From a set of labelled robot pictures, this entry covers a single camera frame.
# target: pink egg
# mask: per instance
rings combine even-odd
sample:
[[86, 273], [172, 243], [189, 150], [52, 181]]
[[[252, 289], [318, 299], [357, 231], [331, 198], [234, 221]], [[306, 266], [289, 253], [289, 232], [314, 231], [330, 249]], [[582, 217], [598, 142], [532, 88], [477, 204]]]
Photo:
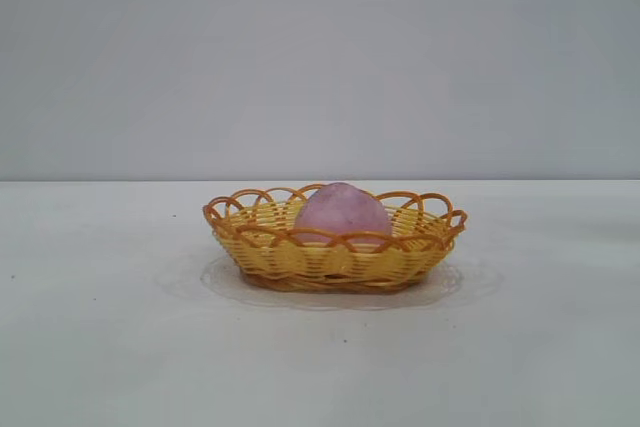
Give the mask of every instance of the pink egg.
[[[382, 202], [352, 185], [336, 182], [320, 188], [307, 200], [296, 217], [294, 228], [319, 229], [334, 234], [376, 232], [391, 235], [392, 226]], [[327, 242], [317, 234], [298, 234], [303, 242]], [[352, 243], [379, 245], [375, 237], [351, 239]]]

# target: white surface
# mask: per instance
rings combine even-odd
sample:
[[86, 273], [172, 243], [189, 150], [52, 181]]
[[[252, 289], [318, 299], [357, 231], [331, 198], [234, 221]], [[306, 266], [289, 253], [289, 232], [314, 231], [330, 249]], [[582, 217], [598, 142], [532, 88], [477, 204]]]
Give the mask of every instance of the white surface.
[[470, 215], [393, 297], [211, 270], [201, 205], [266, 185], [0, 184], [0, 425], [638, 425], [639, 183], [361, 183]]
[[0, 180], [638, 179], [638, 32], [638, 0], [0, 0]]

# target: white table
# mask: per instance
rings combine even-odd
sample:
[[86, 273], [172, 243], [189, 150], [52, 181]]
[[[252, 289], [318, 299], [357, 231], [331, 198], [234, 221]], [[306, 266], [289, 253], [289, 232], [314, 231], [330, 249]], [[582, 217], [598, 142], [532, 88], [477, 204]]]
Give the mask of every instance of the white table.
[[276, 184], [0, 184], [0, 425], [640, 425], [640, 183], [361, 182], [469, 213], [391, 297], [240, 282], [200, 208]]

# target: wicker basket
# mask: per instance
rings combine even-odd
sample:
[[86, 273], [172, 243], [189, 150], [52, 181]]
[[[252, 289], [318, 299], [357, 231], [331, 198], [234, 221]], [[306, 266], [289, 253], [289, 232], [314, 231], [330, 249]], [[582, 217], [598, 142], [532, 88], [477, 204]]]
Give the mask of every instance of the wicker basket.
[[[440, 194], [388, 192], [375, 196], [387, 208], [393, 235], [335, 235], [293, 229], [307, 198], [324, 184], [295, 190], [247, 189], [204, 206], [213, 234], [251, 284], [279, 291], [392, 293], [422, 281], [454, 247], [467, 215]], [[429, 213], [429, 201], [444, 203], [444, 215]], [[302, 243], [295, 235], [317, 233], [331, 240]], [[380, 245], [350, 239], [382, 239]]]

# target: white backdrop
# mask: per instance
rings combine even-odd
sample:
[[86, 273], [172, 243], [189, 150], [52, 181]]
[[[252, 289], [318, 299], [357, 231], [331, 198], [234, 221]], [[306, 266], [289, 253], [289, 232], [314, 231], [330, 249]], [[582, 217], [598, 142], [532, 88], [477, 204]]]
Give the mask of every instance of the white backdrop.
[[640, 0], [0, 0], [0, 179], [639, 178]]

